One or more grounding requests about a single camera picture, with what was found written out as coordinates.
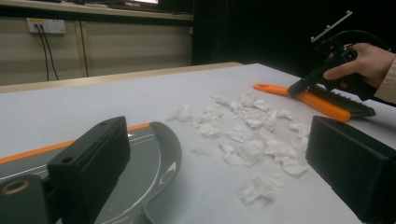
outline white table surface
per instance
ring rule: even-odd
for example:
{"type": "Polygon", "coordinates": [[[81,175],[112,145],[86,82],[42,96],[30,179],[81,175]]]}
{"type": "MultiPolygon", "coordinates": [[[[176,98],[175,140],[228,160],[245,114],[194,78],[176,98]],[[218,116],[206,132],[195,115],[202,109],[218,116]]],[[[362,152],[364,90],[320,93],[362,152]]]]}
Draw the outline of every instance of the white table surface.
{"type": "MultiPolygon", "coordinates": [[[[76,139],[98,122],[125,116],[128,125],[160,121],[177,134],[183,150],[175,182],[151,205],[158,223],[361,223],[312,169],[301,176],[282,172],[266,159],[253,166],[231,166],[223,160],[220,139],[196,134],[192,121],[166,121],[183,104],[196,117],[213,105],[209,96],[239,100],[255,83],[289,86],[297,77],[272,68],[250,64],[158,77],[142,77],[93,85],[17,91],[0,94],[0,158],[39,147],[76,139]],[[209,156],[191,153],[204,149],[209,156]],[[281,173],[285,186],[277,189],[274,202],[258,200],[246,205],[238,190],[261,175],[281,173]]],[[[272,109],[287,109],[294,123],[311,123],[319,112],[286,97],[255,91],[272,109]]],[[[348,124],[396,147],[396,108],[366,102],[376,116],[348,124]]],[[[241,125],[241,119],[225,119],[225,126],[241,125]]]]}

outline hand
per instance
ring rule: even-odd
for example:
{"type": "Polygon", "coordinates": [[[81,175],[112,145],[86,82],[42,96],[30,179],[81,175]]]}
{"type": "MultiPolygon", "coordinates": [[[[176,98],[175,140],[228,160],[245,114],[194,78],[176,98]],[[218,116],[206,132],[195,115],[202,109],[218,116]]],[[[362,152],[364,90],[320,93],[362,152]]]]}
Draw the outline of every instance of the hand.
{"type": "Polygon", "coordinates": [[[323,77],[333,80],[358,73],[365,77],[367,84],[378,88],[396,59],[396,54],[365,43],[350,48],[358,52],[356,60],[327,70],[323,77]]]}

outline electrical outlet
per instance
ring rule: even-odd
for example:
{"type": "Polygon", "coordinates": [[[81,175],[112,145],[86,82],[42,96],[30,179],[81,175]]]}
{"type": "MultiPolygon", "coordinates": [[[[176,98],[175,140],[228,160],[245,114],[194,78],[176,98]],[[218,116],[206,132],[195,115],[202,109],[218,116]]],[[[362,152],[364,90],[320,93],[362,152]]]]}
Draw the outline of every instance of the electrical outlet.
{"type": "Polygon", "coordinates": [[[66,28],[64,21],[61,20],[44,20],[37,18],[26,18],[29,32],[38,34],[37,26],[42,26],[46,34],[65,34],[66,28]]]}
{"type": "Polygon", "coordinates": [[[37,18],[26,18],[27,20],[27,26],[29,28],[29,32],[32,34],[38,34],[38,27],[37,26],[43,26],[44,32],[46,34],[49,33],[49,27],[47,25],[47,21],[44,19],[37,19],[37,18]]]}

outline sleeve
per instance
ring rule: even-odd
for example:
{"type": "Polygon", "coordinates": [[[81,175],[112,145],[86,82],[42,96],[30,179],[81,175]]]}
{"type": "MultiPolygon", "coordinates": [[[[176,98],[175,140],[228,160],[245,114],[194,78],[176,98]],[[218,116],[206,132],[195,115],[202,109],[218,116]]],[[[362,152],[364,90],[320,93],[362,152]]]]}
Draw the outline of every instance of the sleeve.
{"type": "Polygon", "coordinates": [[[396,60],[393,61],[384,81],[376,91],[375,97],[396,104],[396,60]]]}

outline dark background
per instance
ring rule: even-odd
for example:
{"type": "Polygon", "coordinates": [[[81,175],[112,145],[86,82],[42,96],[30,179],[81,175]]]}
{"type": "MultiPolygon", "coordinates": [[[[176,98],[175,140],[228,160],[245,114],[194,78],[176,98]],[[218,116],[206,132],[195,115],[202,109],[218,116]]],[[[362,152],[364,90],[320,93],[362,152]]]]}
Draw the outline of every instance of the dark background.
{"type": "Polygon", "coordinates": [[[363,30],[396,48],[390,1],[195,0],[192,64],[262,63],[303,77],[325,59],[315,51],[318,41],[312,44],[310,37],[348,10],[353,14],[324,38],[363,30]]]}

